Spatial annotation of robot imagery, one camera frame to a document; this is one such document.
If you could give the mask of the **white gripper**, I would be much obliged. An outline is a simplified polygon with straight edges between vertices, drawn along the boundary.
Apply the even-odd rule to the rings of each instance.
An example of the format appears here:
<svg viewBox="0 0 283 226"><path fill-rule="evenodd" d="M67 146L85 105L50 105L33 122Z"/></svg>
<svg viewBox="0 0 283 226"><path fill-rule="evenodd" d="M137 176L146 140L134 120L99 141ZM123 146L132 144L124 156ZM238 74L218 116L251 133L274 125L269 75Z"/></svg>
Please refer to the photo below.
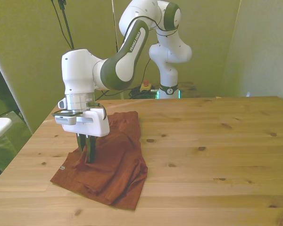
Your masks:
<svg viewBox="0 0 283 226"><path fill-rule="evenodd" d="M108 117L104 109L90 109L75 117L74 125L69 122L62 123L66 132L76 133L78 149L83 152L87 145L87 162L93 163L96 155L97 137L109 134Z"/></svg>

